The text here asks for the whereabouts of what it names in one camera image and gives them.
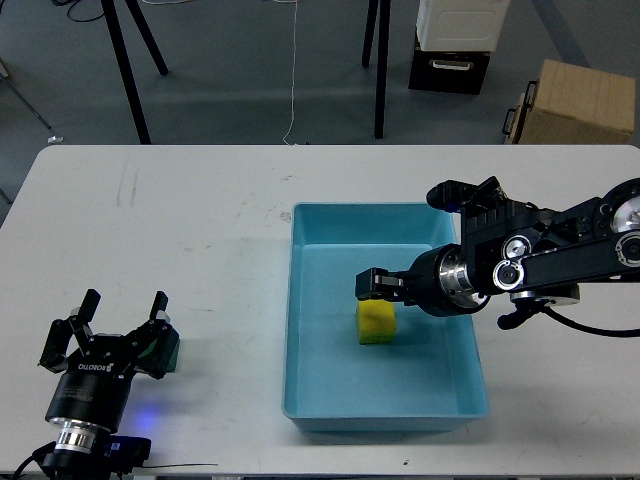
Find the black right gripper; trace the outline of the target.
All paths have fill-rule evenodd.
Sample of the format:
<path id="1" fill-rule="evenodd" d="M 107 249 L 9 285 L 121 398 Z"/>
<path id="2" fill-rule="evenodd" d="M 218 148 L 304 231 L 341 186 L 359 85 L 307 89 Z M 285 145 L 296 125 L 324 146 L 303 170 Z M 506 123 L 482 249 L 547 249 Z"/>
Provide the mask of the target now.
<path id="1" fill-rule="evenodd" d="M 479 293 L 467 274 L 466 258 L 457 244 L 447 244 L 419 255 L 399 274 L 382 268 L 367 269 L 355 277 L 359 301 L 394 301 L 417 306 L 434 317 L 474 314 L 490 296 Z"/>

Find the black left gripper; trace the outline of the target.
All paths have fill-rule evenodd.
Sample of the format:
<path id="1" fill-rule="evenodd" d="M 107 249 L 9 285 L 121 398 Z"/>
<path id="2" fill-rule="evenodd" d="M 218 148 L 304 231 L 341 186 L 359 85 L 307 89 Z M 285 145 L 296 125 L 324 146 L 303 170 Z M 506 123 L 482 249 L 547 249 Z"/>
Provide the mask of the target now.
<path id="1" fill-rule="evenodd" d="M 89 324 L 100 299 L 95 289 L 88 289 L 78 308 L 51 323 L 38 365 L 61 375 L 45 414 L 47 422 L 73 420 L 114 434 L 133 376 L 141 373 L 159 380 L 175 371 L 179 334 L 166 313 L 168 296 L 158 291 L 149 319 L 127 334 L 127 342 L 123 335 L 93 336 Z M 78 349 L 68 356 L 72 337 Z"/>

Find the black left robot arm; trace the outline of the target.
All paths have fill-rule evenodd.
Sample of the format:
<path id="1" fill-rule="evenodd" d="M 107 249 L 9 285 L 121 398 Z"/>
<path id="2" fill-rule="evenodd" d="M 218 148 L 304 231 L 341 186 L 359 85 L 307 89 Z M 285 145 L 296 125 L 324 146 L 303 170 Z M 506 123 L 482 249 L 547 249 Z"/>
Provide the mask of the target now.
<path id="1" fill-rule="evenodd" d="M 39 364 L 60 377 L 45 415 L 59 434 L 17 467 L 15 479 L 30 463 L 49 479 L 123 477 L 149 457 L 150 439 L 117 431 L 134 376 L 161 379 L 176 368 L 180 338 L 168 297 L 157 292 L 148 320 L 125 335 L 91 330 L 100 299 L 90 289 L 67 318 L 51 323 Z"/>

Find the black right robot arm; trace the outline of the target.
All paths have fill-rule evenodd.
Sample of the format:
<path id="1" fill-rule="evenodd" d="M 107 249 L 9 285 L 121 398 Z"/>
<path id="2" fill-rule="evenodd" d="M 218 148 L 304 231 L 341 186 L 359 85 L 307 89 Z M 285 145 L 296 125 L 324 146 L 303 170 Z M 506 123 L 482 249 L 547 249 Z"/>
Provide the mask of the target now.
<path id="1" fill-rule="evenodd" d="M 359 273 L 357 299 L 401 302 L 447 317 L 477 313 L 491 297 L 506 293 L 515 310 L 499 317 L 503 330 L 544 313 L 592 335 L 638 337 L 636 329 L 586 326 L 553 309 L 578 302 L 584 282 L 638 282 L 638 179 L 565 211 L 510 199 L 496 177 L 479 185 L 447 180 L 426 200 L 435 209 L 459 214 L 460 243 L 421 254 L 405 271 Z"/>

